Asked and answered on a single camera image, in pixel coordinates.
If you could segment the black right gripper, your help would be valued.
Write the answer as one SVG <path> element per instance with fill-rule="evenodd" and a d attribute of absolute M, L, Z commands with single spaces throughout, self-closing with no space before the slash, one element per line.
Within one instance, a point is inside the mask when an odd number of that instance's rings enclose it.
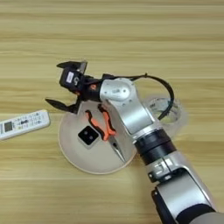
<path fill-rule="evenodd" d="M 52 99 L 46 99 L 45 101 L 52 105 L 54 108 L 66 111 L 69 113 L 77 114 L 81 101 L 94 101 L 99 102 L 100 99 L 100 90 L 102 87 L 103 79 L 96 79 L 93 76 L 85 75 L 88 63 L 86 61 L 66 61 L 61 62 L 57 67 L 66 69 L 71 68 L 76 71 L 76 76 L 73 79 L 74 84 L 74 93 L 78 96 L 76 103 L 67 106 L 61 101 L 55 101 Z"/>

